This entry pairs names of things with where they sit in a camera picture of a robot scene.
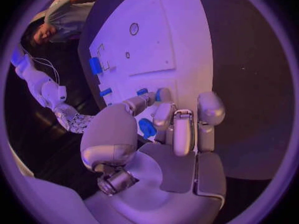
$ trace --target person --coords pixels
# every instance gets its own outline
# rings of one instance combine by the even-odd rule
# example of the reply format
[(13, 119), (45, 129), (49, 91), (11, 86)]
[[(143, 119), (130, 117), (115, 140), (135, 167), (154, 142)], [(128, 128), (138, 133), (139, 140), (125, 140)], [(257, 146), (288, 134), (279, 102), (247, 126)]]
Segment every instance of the person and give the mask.
[(79, 38), (95, 0), (59, 0), (46, 11), (44, 23), (32, 35), (32, 46)]

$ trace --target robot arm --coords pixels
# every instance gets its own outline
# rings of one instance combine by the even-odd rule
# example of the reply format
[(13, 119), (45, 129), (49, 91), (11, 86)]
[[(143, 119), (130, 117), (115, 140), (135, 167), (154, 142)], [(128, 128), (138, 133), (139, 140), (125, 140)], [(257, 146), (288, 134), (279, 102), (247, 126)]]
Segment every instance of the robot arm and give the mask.
[(17, 75), (27, 82), (32, 96), (41, 106), (50, 108), (67, 131), (84, 132), (92, 116), (78, 114), (73, 107), (64, 103), (67, 97), (65, 86), (58, 85), (46, 73), (36, 70), (32, 58), (24, 54), (20, 45), (15, 48), (10, 61)]

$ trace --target white plastic panel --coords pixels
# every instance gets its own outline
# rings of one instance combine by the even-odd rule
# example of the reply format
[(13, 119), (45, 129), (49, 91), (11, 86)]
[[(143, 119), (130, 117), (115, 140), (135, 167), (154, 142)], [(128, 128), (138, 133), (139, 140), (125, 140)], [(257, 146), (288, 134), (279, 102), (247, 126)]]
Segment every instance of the white plastic panel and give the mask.
[[(132, 23), (139, 26), (135, 35)], [(141, 88), (167, 87), (179, 109), (196, 113), (198, 94), (212, 89), (212, 46), (200, 0), (125, 0), (100, 29), (90, 53), (104, 70), (99, 88), (113, 91), (104, 96), (106, 104), (136, 96)], [(137, 121), (152, 120), (157, 105)]]

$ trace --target dark floor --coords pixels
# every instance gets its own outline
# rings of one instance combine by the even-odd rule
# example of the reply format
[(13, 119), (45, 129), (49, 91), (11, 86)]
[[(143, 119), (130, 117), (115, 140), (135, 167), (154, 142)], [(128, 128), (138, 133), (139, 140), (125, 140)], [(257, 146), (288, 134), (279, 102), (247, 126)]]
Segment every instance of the dark floor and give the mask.
[[(61, 84), (67, 86), (68, 104), (80, 113), (96, 114), (100, 109), (85, 81), (77, 46), (78, 41), (72, 41), (30, 52), (53, 63), (60, 74)], [(51, 70), (39, 68), (51, 74)], [(66, 133), (52, 112), (42, 108), (31, 97), (25, 82), (16, 76), (13, 68), (7, 80), (5, 114), (10, 143), (36, 178), (70, 187), (83, 199), (98, 190), (97, 175), (89, 172), (80, 158), (81, 135)], [(246, 209), (268, 183), (269, 180), (227, 178), (226, 204), (215, 223), (226, 223)]]

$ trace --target humanoid robot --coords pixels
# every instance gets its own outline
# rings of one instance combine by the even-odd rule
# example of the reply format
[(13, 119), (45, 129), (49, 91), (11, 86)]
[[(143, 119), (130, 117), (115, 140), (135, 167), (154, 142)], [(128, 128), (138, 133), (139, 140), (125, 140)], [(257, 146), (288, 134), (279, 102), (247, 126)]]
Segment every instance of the humanoid robot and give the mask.
[[(82, 161), (90, 171), (102, 173), (97, 180), (102, 198), (117, 212), (133, 223), (213, 221), (226, 194), (222, 164), (213, 153), (214, 127), (225, 110), (213, 92), (199, 94), (196, 124), (193, 111), (178, 109), (167, 88), (107, 106), (96, 116), (81, 115), (64, 103), (66, 88), (36, 70), (32, 59), (18, 46), (11, 63), (66, 130), (83, 133)], [(134, 117), (155, 102), (155, 142), (137, 150)]]

